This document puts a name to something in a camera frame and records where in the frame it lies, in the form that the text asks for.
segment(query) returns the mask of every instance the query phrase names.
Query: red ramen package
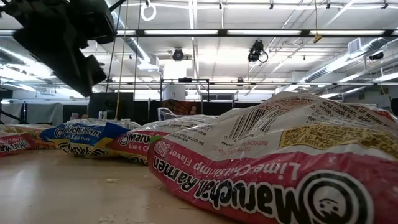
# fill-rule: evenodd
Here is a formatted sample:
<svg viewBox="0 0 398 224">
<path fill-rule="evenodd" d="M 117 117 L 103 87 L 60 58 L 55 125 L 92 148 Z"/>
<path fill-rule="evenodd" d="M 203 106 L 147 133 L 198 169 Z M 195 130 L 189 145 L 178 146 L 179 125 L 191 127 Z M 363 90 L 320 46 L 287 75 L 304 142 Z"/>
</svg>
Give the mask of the red ramen package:
<svg viewBox="0 0 398 224">
<path fill-rule="evenodd" d="M 210 122 L 213 119 L 212 116 L 194 115 L 156 121 L 119 136 L 108 144 L 108 147 L 130 161 L 147 165 L 147 152 L 151 140 Z"/>
<path fill-rule="evenodd" d="M 40 134 L 48 129 L 53 128 L 47 124 L 7 124 L 5 132 L 10 133 L 29 133 L 35 138 L 35 143 L 29 149 L 56 149 L 54 142 L 45 142 L 40 138 Z"/>
<path fill-rule="evenodd" d="M 34 145 L 35 138 L 28 133 L 0 131 L 0 157 L 16 154 Z"/>
<path fill-rule="evenodd" d="M 389 112 L 282 92 L 168 134 L 150 171 L 176 196 L 244 223 L 397 223 Z"/>
</svg>

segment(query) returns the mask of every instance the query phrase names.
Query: barcode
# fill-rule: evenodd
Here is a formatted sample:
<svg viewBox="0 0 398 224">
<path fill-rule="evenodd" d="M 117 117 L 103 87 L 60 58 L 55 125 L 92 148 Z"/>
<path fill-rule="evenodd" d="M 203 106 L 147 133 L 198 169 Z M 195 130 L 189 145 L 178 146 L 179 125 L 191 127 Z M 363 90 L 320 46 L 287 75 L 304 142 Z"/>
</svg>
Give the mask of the barcode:
<svg viewBox="0 0 398 224">
<path fill-rule="evenodd" d="M 260 120 L 262 117 L 266 118 L 273 118 L 279 114 L 281 114 L 283 111 L 281 111 L 278 108 L 271 108 L 269 110 L 263 110 L 263 109 L 254 109 L 250 111 L 249 113 L 239 115 L 237 120 L 235 121 L 234 127 L 232 128 L 231 133 L 229 134 L 230 139 L 236 139 L 240 138 L 244 133 L 246 133 L 249 129 L 253 128 L 253 126 Z M 273 123 L 274 121 L 271 121 L 271 119 L 268 119 L 264 121 L 260 126 L 261 126 L 261 131 L 267 131 L 269 129 L 269 126 Z"/>
</svg>

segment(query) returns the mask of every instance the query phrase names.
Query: wooden table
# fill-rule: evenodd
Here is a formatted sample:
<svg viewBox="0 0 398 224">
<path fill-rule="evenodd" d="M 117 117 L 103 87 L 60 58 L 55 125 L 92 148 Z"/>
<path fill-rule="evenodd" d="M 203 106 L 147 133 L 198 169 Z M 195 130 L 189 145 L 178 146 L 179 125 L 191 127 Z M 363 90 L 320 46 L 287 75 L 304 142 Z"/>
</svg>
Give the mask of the wooden table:
<svg viewBox="0 0 398 224">
<path fill-rule="evenodd" d="M 107 183 L 108 178 L 118 180 Z M 101 220 L 108 221 L 103 224 L 234 223 L 173 196 L 146 166 L 79 159 L 62 151 L 0 158 L 1 224 Z"/>
</svg>

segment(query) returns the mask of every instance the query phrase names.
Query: blue ramen package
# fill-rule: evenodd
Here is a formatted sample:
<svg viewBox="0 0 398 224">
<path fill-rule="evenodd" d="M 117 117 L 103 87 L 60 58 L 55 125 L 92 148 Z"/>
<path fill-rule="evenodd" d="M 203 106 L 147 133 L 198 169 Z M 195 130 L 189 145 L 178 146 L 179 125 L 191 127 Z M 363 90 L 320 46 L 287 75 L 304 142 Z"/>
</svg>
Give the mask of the blue ramen package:
<svg viewBox="0 0 398 224">
<path fill-rule="evenodd" d="M 42 132 L 44 141 L 54 142 L 68 154 L 85 158 L 116 157 L 106 145 L 121 134 L 130 131 L 120 121 L 76 119 Z"/>
</svg>

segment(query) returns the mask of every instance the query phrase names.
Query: ceiling light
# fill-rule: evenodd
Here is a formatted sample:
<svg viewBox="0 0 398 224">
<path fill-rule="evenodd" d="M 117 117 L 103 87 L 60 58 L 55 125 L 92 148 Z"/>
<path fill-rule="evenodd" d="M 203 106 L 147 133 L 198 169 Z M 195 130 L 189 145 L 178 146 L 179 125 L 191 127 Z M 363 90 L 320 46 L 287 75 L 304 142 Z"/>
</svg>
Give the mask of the ceiling light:
<svg viewBox="0 0 398 224">
<path fill-rule="evenodd" d="M 381 35 L 384 30 L 318 30 L 318 35 Z M 310 35 L 315 35 L 315 30 L 310 31 Z"/>
<path fill-rule="evenodd" d="M 72 96 L 75 98 L 84 98 L 84 96 L 82 96 L 77 91 L 68 88 L 57 88 L 57 93 L 60 93 L 65 96 Z"/>
<path fill-rule="evenodd" d="M 3 85 L 11 86 L 11 87 L 14 87 L 14 88 L 20 88 L 20 89 L 27 90 L 27 91 L 36 91 L 36 90 L 35 90 L 34 88 L 32 88 L 31 86 L 27 86 L 27 85 L 23 85 L 23 84 L 20 84 L 20 85 L 13 85 L 13 84 L 5 83 L 5 84 L 3 84 Z"/>
<path fill-rule="evenodd" d="M 145 30 L 145 35 L 217 35 L 218 30 Z"/>
<path fill-rule="evenodd" d="M 118 35 L 135 35 L 136 31 L 135 30 L 118 30 Z"/>
<path fill-rule="evenodd" d="M 0 30 L 0 35 L 12 35 L 14 30 Z"/>
<path fill-rule="evenodd" d="M 347 93 L 354 93 L 354 92 L 356 92 L 356 91 L 358 91 L 358 90 L 362 90 L 364 87 L 359 87 L 359 88 L 355 88 L 355 89 L 353 89 L 353 90 L 348 90 L 348 91 L 346 91 L 345 93 L 347 94 Z"/>
<path fill-rule="evenodd" d="M 383 75 L 383 76 L 381 76 L 379 78 L 375 78 L 373 81 L 374 82 L 377 82 L 377 81 L 383 82 L 383 81 L 392 80 L 392 79 L 395 79 L 395 78 L 398 78 L 398 72 L 397 73 L 388 74 L 388 75 Z"/>
<path fill-rule="evenodd" d="M 343 78 L 343 79 L 341 79 L 341 80 L 338 80 L 337 82 L 347 82 L 347 81 L 353 80 L 353 79 L 355 79 L 355 78 L 358 78 L 359 76 L 360 76 L 360 75 L 358 75 L 358 74 L 350 75 L 350 76 L 348 76 L 348 77 L 346 77 L 346 78 Z"/>
<path fill-rule="evenodd" d="M 250 90 L 239 90 L 239 93 L 247 93 Z M 274 94 L 275 90 L 252 90 L 250 93 L 257 93 L 257 94 Z"/>
<path fill-rule="evenodd" d="M 331 98 L 331 97 L 334 97 L 334 96 L 337 96 L 338 95 L 338 93 L 327 93 L 327 94 L 324 94 L 324 95 L 320 95 L 320 97 L 322 97 L 322 98 Z"/>
<path fill-rule="evenodd" d="M 300 35 L 301 30 L 228 30 L 228 35 Z"/>
</svg>

